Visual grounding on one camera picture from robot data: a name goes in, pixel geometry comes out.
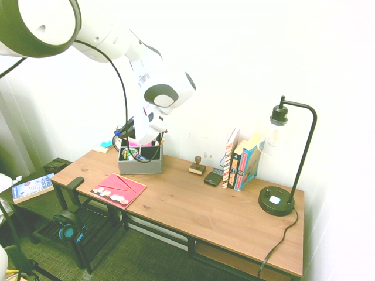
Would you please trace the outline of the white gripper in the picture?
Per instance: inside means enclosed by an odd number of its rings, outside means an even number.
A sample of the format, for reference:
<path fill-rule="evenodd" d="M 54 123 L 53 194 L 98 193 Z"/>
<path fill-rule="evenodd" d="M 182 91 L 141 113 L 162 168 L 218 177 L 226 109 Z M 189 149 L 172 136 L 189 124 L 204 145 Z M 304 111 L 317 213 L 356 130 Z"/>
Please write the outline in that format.
<path fill-rule="evenodd" d="M 137 143 L 146 145 L 152 142 L 161 132 L 166 131 L 166 115 L 152 104 L 143 104 L 137 113 Z M 121 139 L 135 139 L 134 118 L 130 118 L 119 129 Z"/>

